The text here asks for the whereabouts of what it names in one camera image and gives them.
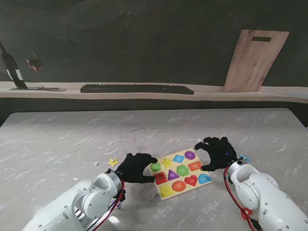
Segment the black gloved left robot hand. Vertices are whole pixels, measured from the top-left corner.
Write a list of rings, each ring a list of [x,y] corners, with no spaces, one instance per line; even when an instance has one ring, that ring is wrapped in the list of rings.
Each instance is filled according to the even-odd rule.
[[[128,183],[153,183],[155,177],[145,176],[145,168],[150,164],[157,163],[158,160],[150,154],[132,153],[127,154],[125,160],[115,170],[118,177]]]

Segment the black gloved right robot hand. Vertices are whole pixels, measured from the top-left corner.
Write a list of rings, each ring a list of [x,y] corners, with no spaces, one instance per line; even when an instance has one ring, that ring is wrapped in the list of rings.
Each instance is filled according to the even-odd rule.
[[[213,172],[224,169],[238,160],[236,151],[229,143],[227,137],[206,137],[194,147],[195,150],[202,149],[209,154],[210,164],[203,165],[202,171]]]

